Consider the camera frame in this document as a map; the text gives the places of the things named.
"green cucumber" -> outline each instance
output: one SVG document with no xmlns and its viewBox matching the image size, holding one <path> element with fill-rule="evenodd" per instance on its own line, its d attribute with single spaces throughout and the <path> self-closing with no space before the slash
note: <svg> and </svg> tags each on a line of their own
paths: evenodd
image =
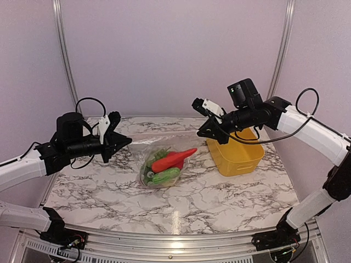
<svg viewBox="0 0 351 263">
<path fill-rule="evenodd" d="M 180 174 L 179 168 L 177 167 L 169 168 L 165 171 L 155 174 L 155 176 L 152 178 L 152 182 L 155 185 L 159 185 L 176 178 L 177 176 L 179 176 L 179 174 Z"/>
</svg>

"marble surface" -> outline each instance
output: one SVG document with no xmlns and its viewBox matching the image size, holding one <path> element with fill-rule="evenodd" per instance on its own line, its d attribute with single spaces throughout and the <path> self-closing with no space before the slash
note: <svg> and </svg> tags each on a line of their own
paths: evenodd
<svg viewBox="0 0 351 263">
<path fill-rule="evenodd" d="M 196 130 L 204 118 L 125 118 L 116 131 L 124 135 Z M 261 138 L 268 139 L 264 130 Z M 46 206 L 68 224 L 136 233 L 201 234 L 275 226 L 298 203 L 296 193 L 272 144 L 253 173 L 224 177 L 203 139 L 175 186 L 142 188 L 138 167 L 128 147 L 110 163 L 100 157 L 84 169 L 65 168 Z M 89 158 L 79 158 L 75 165 Z"/>
</svg>

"cable clip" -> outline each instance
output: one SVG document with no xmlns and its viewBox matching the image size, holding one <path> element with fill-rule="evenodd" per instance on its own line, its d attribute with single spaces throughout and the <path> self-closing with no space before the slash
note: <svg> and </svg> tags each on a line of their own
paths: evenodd
<svg viewBox="0 0 351 263">
<path fill-rule="evenodd" d="M 312 115 L 311 113 L 307 112 L 307 115 L 306 115 L 307 118 L 313 118 L 314 115 Z"/>
</svg>

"red carrot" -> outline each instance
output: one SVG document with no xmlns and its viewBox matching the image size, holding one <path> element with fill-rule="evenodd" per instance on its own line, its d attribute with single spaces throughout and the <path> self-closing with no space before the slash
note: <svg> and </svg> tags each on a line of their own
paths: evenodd
<svg viewBox="0 0 351 263">
<path fill-rule="evenodd" d="M 184 152 L 176 152 L 170 156 L 159 159 L 158 161 L 152 164 L 152 171 L 154 173 L 160 173 L 164 170 L 167 170 L 169 167 L 172 167 L 178 164 L 179 162 L 184 161 L 186 158 L 193 155 L 196 151 L 197 148 L 194 148 Z"/>
<path fill-rule="evenodd" d="M 175 155 L 177 152 L 170 152 L 167 156 L 173 156 Z M 182 170 L 182 168 L 184 167 L 184 161 L 185 160 L 182 160 L 180 161 L 179 163 L 176 163 L 175 165 L 172 165 L 170 168 L 174 168 L 174 167 L 177 167 L 179 168 L 180 170 Z"/>
</svg>

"gray wall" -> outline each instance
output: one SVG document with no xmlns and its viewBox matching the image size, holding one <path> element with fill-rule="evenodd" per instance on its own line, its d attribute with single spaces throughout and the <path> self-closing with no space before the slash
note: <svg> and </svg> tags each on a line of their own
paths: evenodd
<svg viewBox="0 0 351 263">
<path fill-rule="evenodd" d="M 316 117 L 351 135 L 351 2 L 302 1 L 296 3 L 291 41 L 282 69 L 278 96 L 295 103 L 299 92 L 314 87 L 320 93 Z M 301 108 L 312 111 L 309 94 Z M 321 187 L 331 169 L 321 154 L 296 139 L 277 142 L 276 147 L 303 199 Z M 318 223 L 332 263 L 351 262 L 351 200 L 336 203 Z"/>
<path fill-rule="evenodd" d="M 56 118 L 73 110 L 51 1 L 0 1 L 0 162 L 46 142 Z M 38 207 L 48 178 L 0 192 L 0 200 Z M 0 262 L 18 230 L 0 227 Z"/>
<path fill-rule="evenodd" d="M 251 77 L 265 97 L 286 1 L 62 1 L 79 96 L 122 115 L 198 116 L 196 97 L 233 103 L 226 87 Z M 88 116 L 100 116 L 93 102 Z"/>
</svg>

